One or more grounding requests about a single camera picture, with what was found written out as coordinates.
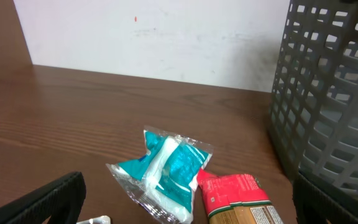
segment laundry basket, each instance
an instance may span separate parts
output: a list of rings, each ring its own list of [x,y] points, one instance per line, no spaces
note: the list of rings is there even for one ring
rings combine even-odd
[[[269,115],[290,180],[301,167],[358,197],[358,1],[290,1]]]

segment blue and white packet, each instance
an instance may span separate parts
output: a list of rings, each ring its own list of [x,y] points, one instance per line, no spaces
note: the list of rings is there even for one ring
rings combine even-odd
[[[133,201],[160,223],[191,223],[197,175],[213,147],[194,139],[145,127],[146,155],[106,164]]]

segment brown wooden panel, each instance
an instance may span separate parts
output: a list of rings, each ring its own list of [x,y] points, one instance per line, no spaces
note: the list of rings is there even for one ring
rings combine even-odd
[[[80,219],[156,223],[105,163],[145,153],[151,125],[216,146],[206,170],[256,176],[285,223],[296,223],[291,183],[264,124],[270,95],[189,83],[34,66],[0,79],[0,206],[69,171],[82,171]],[[207,223],[197,190],[195,223]]]
[[[13,0],[0,0],[0,75],[31,64]]]

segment snack packet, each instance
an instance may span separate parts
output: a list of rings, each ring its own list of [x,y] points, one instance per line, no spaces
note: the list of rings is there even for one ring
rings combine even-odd
[[[252,175],[217,177],[200,169],[197,180],[209,224],[283,224]]]
[[[212,146],[156,128],[144,130],[146,155],[106,164],[133,201],[160,223],[191,223],[197,174],[212,156]]]

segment white backdrop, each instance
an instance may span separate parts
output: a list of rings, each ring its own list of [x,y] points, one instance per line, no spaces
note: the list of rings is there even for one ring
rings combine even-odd
[[[258,91],[271,90],[289,4],[289,0],[14,2],[36,65]]]

